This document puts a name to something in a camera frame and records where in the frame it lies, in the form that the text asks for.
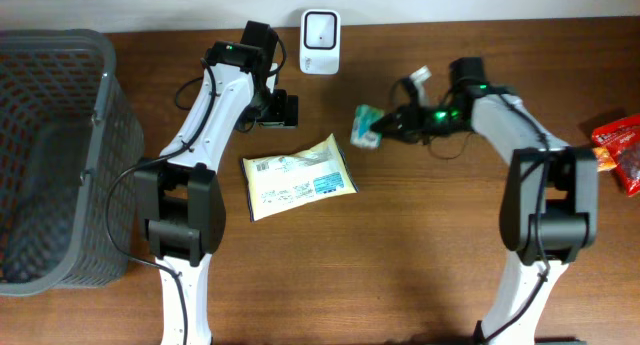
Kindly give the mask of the green tissue pack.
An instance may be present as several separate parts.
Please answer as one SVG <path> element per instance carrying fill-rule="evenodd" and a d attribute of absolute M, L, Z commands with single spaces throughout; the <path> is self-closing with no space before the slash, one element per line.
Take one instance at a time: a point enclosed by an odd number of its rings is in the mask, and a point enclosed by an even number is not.
<path fill-rule="evenodd" d="M 381 135 L 371 130 L 371 125 L 385 115 L 382 109 L 361 104 L 356 107 L 350 143 L 358 148 L 377 149 Z"/>

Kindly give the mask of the yellow wet wipes pack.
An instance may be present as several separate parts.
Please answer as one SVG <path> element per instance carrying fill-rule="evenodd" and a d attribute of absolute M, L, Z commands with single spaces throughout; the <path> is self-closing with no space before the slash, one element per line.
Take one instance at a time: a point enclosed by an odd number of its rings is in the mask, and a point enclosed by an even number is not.
<path fill-rule="evenodd" d="M 333 135 L 291 155 L 242 160 L 250 219 L 258 221 L 315 201 L 355 194 L 358 188 Z"/>

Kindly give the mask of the orange tissue pack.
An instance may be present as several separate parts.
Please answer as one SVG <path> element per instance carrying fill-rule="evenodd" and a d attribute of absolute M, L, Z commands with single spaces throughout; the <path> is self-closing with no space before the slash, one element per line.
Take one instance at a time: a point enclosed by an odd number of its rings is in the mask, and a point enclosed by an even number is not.
<path fill-rule="evenodd" d="M 608 172 L 617 167 L 617 163 L 606 147 L 594 147 L 592 149 L 597 160 L 597 171 Z"/>

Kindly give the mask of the red snack bag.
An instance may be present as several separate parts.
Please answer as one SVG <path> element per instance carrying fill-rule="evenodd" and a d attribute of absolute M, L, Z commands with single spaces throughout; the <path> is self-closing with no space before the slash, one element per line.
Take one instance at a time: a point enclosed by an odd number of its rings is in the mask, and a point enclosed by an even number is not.
<path fill-rule="evenodd" d="M 607 150 L 616 167 L 613 169 L 626 194 L 639 193 L 639 114 L 634 114 L 596 128 L 592 141 Z"/>

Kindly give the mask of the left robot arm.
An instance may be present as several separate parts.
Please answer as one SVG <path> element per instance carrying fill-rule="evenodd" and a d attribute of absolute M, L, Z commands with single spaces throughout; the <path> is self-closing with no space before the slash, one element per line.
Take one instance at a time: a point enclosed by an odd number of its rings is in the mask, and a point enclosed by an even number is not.
<path fill-rule="evenodd" d="M 134 171 L 141 233 L 161 277 L 164 344 L 209 344 L 208 271 L 226 210 L 219 165 L 233 132 L 294 128 L 298 99 L 277 88 L 285 46 L 268 24 L 247 22 L 238 42 L 218 41 L 201 60 L 201 87 L 180 130 Z"/>

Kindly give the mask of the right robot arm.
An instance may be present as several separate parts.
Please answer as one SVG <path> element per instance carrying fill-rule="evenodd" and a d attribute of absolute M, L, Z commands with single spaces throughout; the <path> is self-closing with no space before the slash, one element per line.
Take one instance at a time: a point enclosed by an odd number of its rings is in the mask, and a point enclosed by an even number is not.
<path fill-rule="evenodd" d="M 408 144 L 472 132 L 504 160 L 508 174 L 499 230 L 506 263 L 493 305 L 470 341 L 532 344 L 554 286 L 595 240 L 597 159 L 591 149 L 571 146 L 549 132 L 512 88 L 491 83 L 482 58 L 451 62 L 449 81 L 442 100 L 426 106 L 417 80 L 401 79 L 408 104 L 370 129 Z"/>

